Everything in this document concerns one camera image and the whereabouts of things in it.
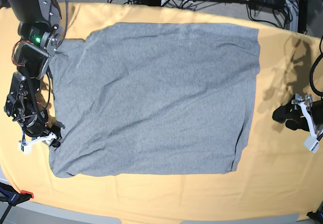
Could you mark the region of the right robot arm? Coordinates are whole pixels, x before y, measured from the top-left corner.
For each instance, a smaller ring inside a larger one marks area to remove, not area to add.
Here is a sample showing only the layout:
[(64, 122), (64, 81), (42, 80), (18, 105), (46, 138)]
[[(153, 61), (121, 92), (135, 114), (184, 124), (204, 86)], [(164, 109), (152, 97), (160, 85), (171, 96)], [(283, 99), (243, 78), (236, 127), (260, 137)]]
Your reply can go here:
[(36, 99), (40, 80), (49, 77), (49, 63), (62, 45), (67, 28), (61, 26), (62, 12), (57, 0), (6, 0), (20, 24), (20, 40), (14, 45), (11, 60), (13, 74), (4, 111), (22, 130), (20, 148), (26, 152), (37, 142), (58, 148), (60, 128), (47, 125), (47, 105)]

